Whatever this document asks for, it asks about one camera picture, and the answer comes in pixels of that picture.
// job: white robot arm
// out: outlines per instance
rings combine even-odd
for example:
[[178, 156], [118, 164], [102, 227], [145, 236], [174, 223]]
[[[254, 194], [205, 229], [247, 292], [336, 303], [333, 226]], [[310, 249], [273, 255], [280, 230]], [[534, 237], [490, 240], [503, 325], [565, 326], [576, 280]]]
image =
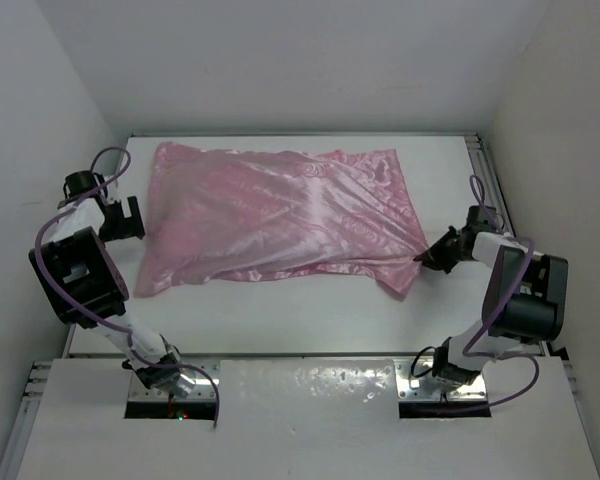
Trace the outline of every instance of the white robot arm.
[[435, 349], [429, 373], [442, 390], [471, 384], [489, 361], [521, 344], [554, 340], [562, 329], [567, 261], [530, 252], [511, 235], [496, 233], [493, 213], [484, 205], [471, 207], [465, 227], [449, 227], [417, 257], [423, 266], [446, 273], [464, 260], [492, 269], [481, 319]]
[[[65, 200], [59, 208], [61, 218], [50, 227], [53, 232], [49, 239], [38, 252], [32, 249], [29, 258], [62, 322], [77, 323], [109, 339], [127, 357], [123, 367], [132, 369], [145, 387], [186, 397], [195, 386], [195, 373], [170, 368], [181, 363], [177, 350], [126, 311], [124, 302], [129, 293], [104, 243], [132, 236], [142, 238], [144, 227], [135, 197], [127, 199], [131, 214], [125, 217], [112, 186], [83, 198], [104, 182], [91, 171], [66, 178]], [[104, 322], [81, 314], [58, 288]]]

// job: white enclosure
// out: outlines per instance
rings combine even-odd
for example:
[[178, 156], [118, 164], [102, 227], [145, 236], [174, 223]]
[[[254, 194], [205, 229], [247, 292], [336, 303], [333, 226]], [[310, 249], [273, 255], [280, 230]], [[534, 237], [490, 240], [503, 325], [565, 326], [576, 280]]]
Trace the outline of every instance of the white enclosure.
[[[517, 233], [535, 237], [542, 251], [570, 262], [560, 341], [578, 376], [572, 388], [600, 471], [600, 0], [0, 0], [0, 456], [31, 362], [60, 355], [67, 331], [27, 260], [37, 229], [61, 199], [64, 177], [87, 168], [101, 148], [125, 145], [131, 133], [291, 131], [477, 131], [489, 138]], [[305, 140], [284, 142], [320, 151], [335, 145], [327, 137], [311, 145]], [[124, 194], [144, 195], [143, 168], [157, 141], [129, 143], [137, 163], [121, 183]], [[182, 141], [261, 149], [284, 143], [263, 137]], [[472, 141], [472, 155], [484, 160], [481, 144]], [[428, 241], [462, 222], [472, 203], [466, 176], [475, 161], [472, 169], [460, 137], [433, 141], [392, 134], [372, 140], [365, 134], [346, 142], [352, 150], [399, 150]], [[110, 249], [132, 285], [141, 245], [130, 240]], [[268, 290], [212, 282], [193, 295], [199, 309], [190, 325], [182, 318], [185, 293], [176, 289], [130, 303], [143, 322], [195, 353], [413, 351], [475, 320], [487, 278], [479, 265], [460, 265], [448, 277], [428, 272], [403, 304], [366, 278], [294, 279]], [[355, 292], [353, 305], [344, 305], [342, 289]], [[272, 294], [276, 302], [265, 304], [262, 297]], [[307, 301], [322, 307], [304, 308]], [[156, 321], [158, 310], [177, 321]], [[277, 323], [282, 312], [291, 312], [291, 328]], [[270, 336], [257, 333], [264, 329]], [[112, 354], [88, 332], [76, 332], [70, 351]], [[206, 426], [122, 421], [128, 373], [118, 365], [119, 359], [56, 362], [20, 480], [163, 475], [158, 466], [166, 463], [169, 438], [177, 440], [169, 448], [181, 458], [198, 458], [189, 442], [197, 452], [218, 455], [200, 471], [180, 476], [595, 478], [556, 359], [543, 359], [538, 387], [489, 422], [391, 423], [393, 404], [382, 394], [364, 405], [343, 401], [342, 415], [361, 418], [351, 428], [323, 422], [321, 435], [311, 426], [331, 408], [324, 399], [304, 398], [306, 405], [299, 405], [266, 385], [292, 378], [285, 370], [290, 363], [268, 365], [271, 377], [262, 374], [253, 383], [258, 395], [273, 398], [259, 398], [240, 381], [225, 383], [227, 406], [215, 433]], [[261, 367], [225, 363], [223, 372], [239, 379], [260, 375], [254, 368]], [[498, 397], [529, 375], [522, 361], [497, 365], [488, 370], [488, 388]], [[235, 397], [242, 393], [244, 402]], [[302, 420], [305, 431], [291, 437], [296, 432], [283, 421], [260, 422], [263, 409], [288, 414], [285, 408], [294, 405], [304, 408], [306, 417], [293, 419]], [[369, 423], [363, 412], [370, 414]], [[245, 415], [253, 419], [240, 420]], [[238, 420], [229, 423], [231, 418]], [[155, 464], [148, 461], [154, 442], [144, 440], [149, 430], [164, 440]], [[251, 456], [259, 447], [247, 433], [254, 431], [279, 454], [260, 469]], [[347, 443], [342, 437], [352, 431], [359, 435]], [[94, 446], [109, 434], [111, 443], [101, 443], [101, 450]], [[237, 452], [231, 435], [244, 440], [245, 453]], [[385, 451], [376, 440], [393, 443]], [[298, 445], [314, 444], [322, 450], [298, 455]], [[450, 463], [431, 455], [436, 445]], [[25, 446], [19, 445], [20, 453]], [[92, 457], [71, 455], [81, 447]], [[120, 457], [110, 455], [113, 449]], [[235, 460], [218, 466], [222, 452]], [[367, 460], [359, 469], [357, 455]], [[144, 470], [130, 475], [125, 462], [132, 461]], [[312, 470], [308, 462], [322, 468]]]
[[112, 127], [483, 130], [549, 0], [37, 0]]

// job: pink satin cloth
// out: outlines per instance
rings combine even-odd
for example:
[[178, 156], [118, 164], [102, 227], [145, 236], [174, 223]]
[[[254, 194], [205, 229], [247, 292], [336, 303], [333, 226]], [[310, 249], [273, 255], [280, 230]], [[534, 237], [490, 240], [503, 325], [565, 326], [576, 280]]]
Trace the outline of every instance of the pink satin cloth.
[[161, 144], [149, 185], [146, 297], [210, 279], [366, 275], [404, 297], [427, 249], [395, 150], [312, 156]]

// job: white tabletop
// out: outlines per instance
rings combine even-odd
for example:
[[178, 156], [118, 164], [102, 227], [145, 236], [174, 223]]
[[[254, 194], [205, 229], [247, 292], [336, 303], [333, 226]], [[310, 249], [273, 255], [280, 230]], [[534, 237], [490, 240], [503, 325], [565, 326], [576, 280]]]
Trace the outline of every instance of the white tabletop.
[[[133, 163], [120, 179], [122, 196], [147, 197], [153, 154], [164, 141], [200, 148], [355, 153], [395, 148], [427, 241], [464, 225], [474, 203], [473, 173], [463, 137], [292, 136], [131, 138]], [[111, 242], [113, 260], [132, 289], [143, 254], [137, 239]], [[404, 301], [372, 279], [312, 275], [263, 283], [211, 281], [172, 287], [127, 308], [182, 353], [339, 354], [414, 352], [462, 332], [480, 314], [490, 272], [465, 262], [450, 275], [424, 271]], [[76, 329], [70, 353], [114, 353], [93, 332]]]
[[[56, 360], [18, 480], [595, 480], [559, 358], [492, 418], [405, 419], [391, 362], [220, 364], [220, 418], [125, 419], [131, 372]], [[526, 359], [487, 365], [490, 400], [529, 382]]]

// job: metal frame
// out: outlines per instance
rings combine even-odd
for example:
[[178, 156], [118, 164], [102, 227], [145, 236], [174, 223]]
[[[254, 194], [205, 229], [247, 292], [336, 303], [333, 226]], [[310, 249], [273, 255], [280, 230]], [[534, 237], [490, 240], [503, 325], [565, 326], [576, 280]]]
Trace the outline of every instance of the metal frame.
[[0, 462], [0, 480], [16, 480], [36, 420], [52, 362], [35, 362], [22, 395], [18, 416]]

